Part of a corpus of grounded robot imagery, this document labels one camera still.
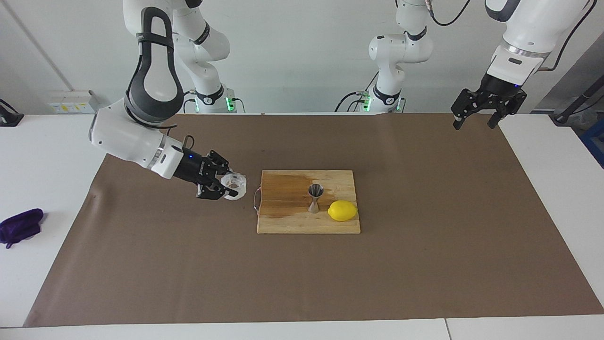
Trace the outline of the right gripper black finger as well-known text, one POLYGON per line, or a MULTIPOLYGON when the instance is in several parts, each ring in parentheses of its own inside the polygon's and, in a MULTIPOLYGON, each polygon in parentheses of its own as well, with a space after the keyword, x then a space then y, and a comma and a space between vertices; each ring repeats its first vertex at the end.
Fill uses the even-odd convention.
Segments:
POLYGON ((229 161, 212 149, 206 156, 205 169, 211 170, 215 175, 224 176, 232 172, 229 161))
POLYGON ((220 181, 196 181, 198 199, 218 200, 224 197, 235 198, 239 191, 234 188, 226 187, 220 181))

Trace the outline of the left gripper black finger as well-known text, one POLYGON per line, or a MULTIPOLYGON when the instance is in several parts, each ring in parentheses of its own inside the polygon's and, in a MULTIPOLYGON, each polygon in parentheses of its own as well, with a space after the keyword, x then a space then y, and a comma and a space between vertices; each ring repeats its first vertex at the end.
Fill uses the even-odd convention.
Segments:
POLYGON ((485 108, 486 91, 470 91, 464 89, 460 92, 457 99, 451 105, 451 112, 455 118, 453 127, 456 130, 461 129, 466 118, 480 112, 485 108))
POLYGON ((490 117, 487 125, 490 129, 495 129, 508 115, 514 115, 520 109, 524 103, 527 94, 523 90, 519 90, 515 95, 512 96, 500 96, 494 95, 487 101, 487 108, 494 109, 494 114, 490 117))

